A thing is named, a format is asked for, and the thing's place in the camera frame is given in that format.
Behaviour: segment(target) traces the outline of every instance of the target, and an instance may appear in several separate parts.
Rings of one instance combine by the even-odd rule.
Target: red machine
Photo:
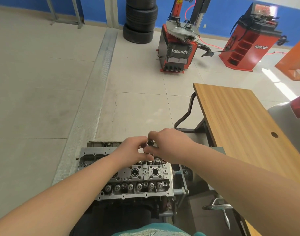
[[[276,30],[277,7],[252,3],[236,22],[233,34],[219,56],[223,63],[236,70],[252,71],[259,60],[278,41],[282,32]]]
[[[207,51],[204,56],[213,52],[206,45],[195,40],[199,37],[199,25],[206,13],[210,0],[196,0],[191,19],[180,22],[180,10],[184,0],[175,0],[168,21],[163,24],[159,47],[157,49],[163,72],[184,73],[191,64],[197,48]]]

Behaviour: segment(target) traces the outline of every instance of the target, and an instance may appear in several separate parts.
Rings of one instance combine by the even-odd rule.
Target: hand
[[[144,152],[158,156],[172,164],[186,165],[192,146],[196,144],[185,133],[165,128],[151,131],[148,139],[156,141],[158,147],[146,146]]]
[[[138,152],[140,145],[147,142],[147,140],[146,136],[127,138],[111,155],[116,157],[121,169],[130,167],[139,161],[153,161],[152,155]]]

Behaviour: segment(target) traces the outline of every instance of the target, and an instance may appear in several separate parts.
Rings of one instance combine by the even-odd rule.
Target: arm
[[[109,179],[141,160],[147,137],[126,139],[112,154],[43,191],[0,219],[1,235],[68,235]]]
[[[300,184],[193,142],[174,129],[150,132],[144,151],[185,165],[207,181],[262,236],[300,235]]]

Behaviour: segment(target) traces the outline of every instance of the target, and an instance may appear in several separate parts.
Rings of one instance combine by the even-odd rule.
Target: metal floor strip
[[[52,185],[76,172],[81,147],[95,139],[117,33],[109,28],[105,32]]]

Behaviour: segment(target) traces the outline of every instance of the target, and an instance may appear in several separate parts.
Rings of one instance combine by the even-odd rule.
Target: tire
[[[156,0],[126,0],[127,5],[138,10],[150,10],[155,7]]]
[[[155,27],[155,22],[149,24],[140,24],[136,23],[133,20],[126,18],[126,25],[129,29],[138,31],[138,32],[150,32],[153,31]]]
[[[145,33],[137,32],[129,29],[126,24],[124,24],[123,31],[124,31],[124,38],[129,42],[136,43],[136,44],[150,43],[153,38],[153,31],[145,32]]]
[[[149,24],[155,22],[158,16],[158,6],[155,5],[151,10],[137,10],[126,5],[126,17],[134,20],[136,23]]]

